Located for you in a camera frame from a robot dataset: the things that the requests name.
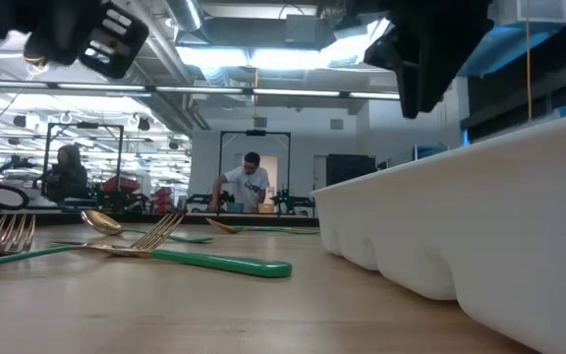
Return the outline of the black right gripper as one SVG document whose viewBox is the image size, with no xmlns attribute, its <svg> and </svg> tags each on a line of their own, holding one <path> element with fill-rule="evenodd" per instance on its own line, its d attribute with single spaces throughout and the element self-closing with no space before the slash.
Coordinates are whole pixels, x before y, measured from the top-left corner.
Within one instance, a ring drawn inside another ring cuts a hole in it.
<svg viewBox="0 0 566 354">
<path fill-rule="evenodd" d="M 348 15 L 384 13 L 401 33 L 455 42 L 475 48 L 492 29 L 491 0 L 352 0 Z M 402 113 L 415 119 L 429 113 L 456 75 L 454 56 L 442 47 L 409 47 L 397 51 L 397 36 L 381 36 L 364 55 L 364 63 L 396 70 Z"/>
</svg>

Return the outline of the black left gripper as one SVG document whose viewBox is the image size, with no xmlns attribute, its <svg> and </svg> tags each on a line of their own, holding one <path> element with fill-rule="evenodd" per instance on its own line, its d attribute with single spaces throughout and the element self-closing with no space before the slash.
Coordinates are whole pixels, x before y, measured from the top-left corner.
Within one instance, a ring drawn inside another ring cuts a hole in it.
<svg viewBox="0 0 566 354">
<path fill-rule="evenodd" d="M 0 0 L 0 40 L 28 35 L 24 55 L 61 65 L 79 61 L 110 79 L 122 79 L 145 44 L 146 24 L 114 2 Z"/>
</svg>

